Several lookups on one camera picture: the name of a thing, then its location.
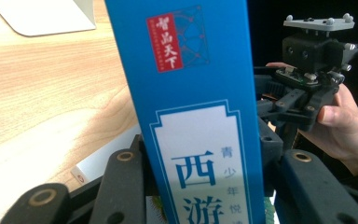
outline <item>blue book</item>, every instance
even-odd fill
[[[245,0],[106,0],[169,223],[264,223]]]

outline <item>black mechanical arm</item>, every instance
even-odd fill
[[[358,45],[329,34],[351,28],[353,18],[293,21],[289,16],[284,24],[303,30],[282,42],[283,61],[293,67],[255,68],[265,194],[276,191],[281,223],[358,223],[358,191],[341,185],[318,157],[292,149],[297,129],[312,128],[344,81],[341,71],[351,69]],[[130,148],[110,157],[99,179],[71,193],[62,184],[31,189],[2,223],[145,223],[147,195],[158,191],[142,136],[136,135]]]

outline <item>wooden table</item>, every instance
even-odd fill
[[[138,121],[103,0],[97,29],[26,37],[0,16],[0,219],[28,189],[79,187],[71,168]]]

